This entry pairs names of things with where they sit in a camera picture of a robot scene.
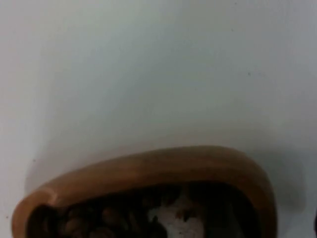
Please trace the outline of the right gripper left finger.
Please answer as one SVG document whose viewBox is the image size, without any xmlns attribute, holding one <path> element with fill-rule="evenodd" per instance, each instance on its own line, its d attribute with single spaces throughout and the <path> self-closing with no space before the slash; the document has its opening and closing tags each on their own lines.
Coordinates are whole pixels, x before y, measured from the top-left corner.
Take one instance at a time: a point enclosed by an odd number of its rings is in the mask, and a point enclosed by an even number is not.
<svg viewBox="0 0 317 238">
<path fill-rule="evenodd" d="M 207 196 L 204 237 L 262 237 L 257 212 L 241 191 L 225 184 L 212 185 Z"/>
</svg>

